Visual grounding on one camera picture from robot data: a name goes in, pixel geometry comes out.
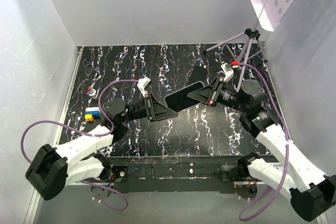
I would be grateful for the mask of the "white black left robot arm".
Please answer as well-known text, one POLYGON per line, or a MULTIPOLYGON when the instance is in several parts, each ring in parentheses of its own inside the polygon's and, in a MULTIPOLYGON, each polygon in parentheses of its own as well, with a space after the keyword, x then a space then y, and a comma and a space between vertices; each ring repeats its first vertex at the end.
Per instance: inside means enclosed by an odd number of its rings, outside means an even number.
POLYGON ((105 113, 104 122, 88 135, 57 147, 46 144, 38 150, 25 177, 44 200, 55 198, 66 186, 84 179, 108 181, 115 174, 113 165, 97 152, 122 139, 129 121, 147 118, 155 122, 178 116, 152 94, 132 105, 122 98, 114 99, 105 113))

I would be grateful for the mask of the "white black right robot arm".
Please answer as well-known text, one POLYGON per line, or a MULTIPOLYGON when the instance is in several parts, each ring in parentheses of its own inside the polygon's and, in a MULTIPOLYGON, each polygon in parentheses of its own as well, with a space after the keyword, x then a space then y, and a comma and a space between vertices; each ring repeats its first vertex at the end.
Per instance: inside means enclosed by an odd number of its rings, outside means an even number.
POLYGON ((187 96, 211 107, 219 103, 241 112, 239 120, 244 129, 283 165, 283 169, 278 170, 251 153, 238 160, 237 173, 242 180, 256 178, 279 191, 305 221, 313 221, 335 206, 335 176, 316 167, 288 139, 288 133, 262 105, 266 95, 259 82, 243 81, 240 90, 235 91, 221 78, 216 78, 187 96))

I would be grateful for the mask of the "black phone in black case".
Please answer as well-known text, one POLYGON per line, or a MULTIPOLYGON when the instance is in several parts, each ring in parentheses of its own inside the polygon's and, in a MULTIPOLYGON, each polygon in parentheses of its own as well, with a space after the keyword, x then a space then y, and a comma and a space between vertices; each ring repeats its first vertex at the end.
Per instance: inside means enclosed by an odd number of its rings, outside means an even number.
POLYGON ((196 66, 192 71, 192 74, 188 80, 187 85, 191 85, 199 81, 204 83, 206 80, 206 76, 207 76, 207 69, 204 67, 196 66))

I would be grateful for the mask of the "blue white yellow toy blocks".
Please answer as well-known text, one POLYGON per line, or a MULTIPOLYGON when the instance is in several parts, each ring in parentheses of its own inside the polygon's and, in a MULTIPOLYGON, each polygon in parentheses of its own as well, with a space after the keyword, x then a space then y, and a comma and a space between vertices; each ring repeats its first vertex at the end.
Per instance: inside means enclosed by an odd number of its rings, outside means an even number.
POLYGON ((85 120, 87 122, 92 122, 100 117, 101 112, 99 107, 90 107, 85 109, 85 120))

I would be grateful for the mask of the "small red white toy figure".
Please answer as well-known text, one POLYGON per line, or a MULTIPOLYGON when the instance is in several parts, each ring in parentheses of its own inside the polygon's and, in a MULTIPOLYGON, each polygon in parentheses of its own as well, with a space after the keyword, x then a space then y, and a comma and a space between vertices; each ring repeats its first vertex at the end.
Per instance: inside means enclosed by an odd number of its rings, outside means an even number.
POLYGON ((98 97, 97 91, 94 88, 92 88, 92 87, 88 88, 87 95, 89 97, 91 97, 92 99, 96 99, 98 97))

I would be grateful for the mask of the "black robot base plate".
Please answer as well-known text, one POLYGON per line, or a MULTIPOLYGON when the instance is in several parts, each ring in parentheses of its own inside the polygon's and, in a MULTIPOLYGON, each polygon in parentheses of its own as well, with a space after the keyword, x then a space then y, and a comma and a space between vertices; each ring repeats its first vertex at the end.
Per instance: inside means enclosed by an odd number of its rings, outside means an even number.
POLYGON ((122 193, 212 191, 254 198, 260 184, 240 175, 235 156, 97 157, 112 170, 105 183, 122 193))

